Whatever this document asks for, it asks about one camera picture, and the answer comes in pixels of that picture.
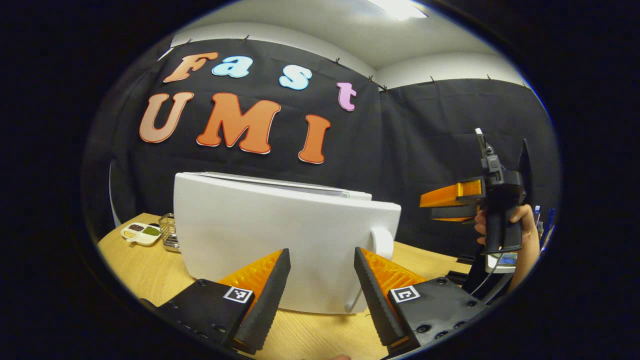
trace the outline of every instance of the phone screen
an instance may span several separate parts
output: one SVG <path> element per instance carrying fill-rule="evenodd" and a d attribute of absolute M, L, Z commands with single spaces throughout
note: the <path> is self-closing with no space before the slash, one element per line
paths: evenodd
<path fill-rule="evenodd" d="M 499 265 L 516 265 L 517 258 L 502 258 Z"/>

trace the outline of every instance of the human hand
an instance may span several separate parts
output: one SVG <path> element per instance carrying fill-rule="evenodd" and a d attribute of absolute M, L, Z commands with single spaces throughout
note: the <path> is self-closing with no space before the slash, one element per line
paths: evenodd
<path fill-rule="evenodd" d="M 486 244 L 486 210 L 480 211 L 475 219 L 477 224 L 475 229 L 481 233 L 482 236 L 477 239 L 478 243 Z M 522 248 L 529 248 L 538 246 L 538 252 L 540 251 L 540 238 L 538 237 L 538 228 L 536 222 L 533 220 L 533 210 L 530 205 L 519 206 L 513 213 L 513 216 L 509 219 L 512 223 L 517 223 L 522 220 Z"/>
<path fill-rule="evenodd" d="M 476 231 L 486 235 L 486 211 L 480 211 L 474 220 L 477 222 Z M 508 291 L 511 291 L 522 282 L 536 264 L 540 256 L 540 238 L 538 237 L 538 228 L 533 220 L 533 210 L 529 205 L 519 206 L 509 221 L 514 224 L 522 221 L 522 249 L 518 251 L 516 269 L 509 285 Z M 485 245 L 486 237 L 480 237 L 477 241 Z"/>

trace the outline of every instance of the white ceiling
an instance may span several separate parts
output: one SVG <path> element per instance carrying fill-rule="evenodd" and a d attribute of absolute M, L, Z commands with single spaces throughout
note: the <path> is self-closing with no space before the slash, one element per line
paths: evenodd
<path fill-rule="evenodd" d="M 329 42 L 376 70 L 430 54 L 466 52 L 500 56 L 449 19 L 423 9 L 426 18 L 397 20 L 366 0 L 241 0 L 181 31 L 228 22 L 270 24 Z"/>

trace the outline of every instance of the green sauce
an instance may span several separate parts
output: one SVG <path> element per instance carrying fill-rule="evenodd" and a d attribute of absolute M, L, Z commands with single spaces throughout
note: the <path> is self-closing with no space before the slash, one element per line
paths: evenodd
<path fill-rule="evenodd" d="M 160 235 L 160 232 L 157 229 L 154 229 L 153 227 L 148 227 L 148 228 L 144 229 L 142 231 L 142 233 L 143 234 L 149 234 L 149 235 L 152 235 L 152 236 Z"/>

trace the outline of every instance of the letter m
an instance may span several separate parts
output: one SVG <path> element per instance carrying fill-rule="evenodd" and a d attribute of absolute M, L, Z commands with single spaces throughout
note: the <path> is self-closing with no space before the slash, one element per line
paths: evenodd
<path fill-rule="evenodd" d="M 222 140 L 218 133 L 222 126 L 227 147 L 235 145 L 246 131 L 244 140 L 239 144 L 240 149 L 257 154 L 268 154 L 271 151 L 271 146 L 268 144 L 269 130 L 273 117 L 280 111 L 280 105 L 277 102 L 258 101 L 242 114 L 237 95 L 221 92 L 213 95 L 212 98 L 215 105 L 207 127 L 196 139 L 197 143 L 204 146 L 220 145 Z"/>

